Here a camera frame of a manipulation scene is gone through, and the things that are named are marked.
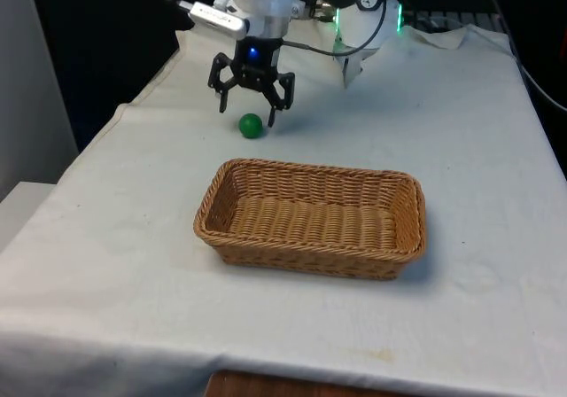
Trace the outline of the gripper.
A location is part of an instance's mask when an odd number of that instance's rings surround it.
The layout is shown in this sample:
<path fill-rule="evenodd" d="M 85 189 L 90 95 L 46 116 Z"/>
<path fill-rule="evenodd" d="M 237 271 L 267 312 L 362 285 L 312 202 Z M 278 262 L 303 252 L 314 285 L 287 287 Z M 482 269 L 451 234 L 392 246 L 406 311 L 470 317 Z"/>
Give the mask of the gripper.
<path fill-rule="evenodd" d="M 295 74 L 279 74 L 277 64 L 279 51 L 283 45 L 281 38 L 263 39 L 246 37 L 236 42 L 234 58 L 218 53 L 213 60 L 207 85 L 220 99 L 219 112 L 224 113 L 228 104 L 229 92 L 236 86 L 261 92 L 270 104 L 268 127 L 276 121 L 276 113 L 291 108 L 294 99 Z M 229 68 L 232 76 L 221 79 L 221 72 Z M 283 90 L 280 97 L 275 83 Z"/>

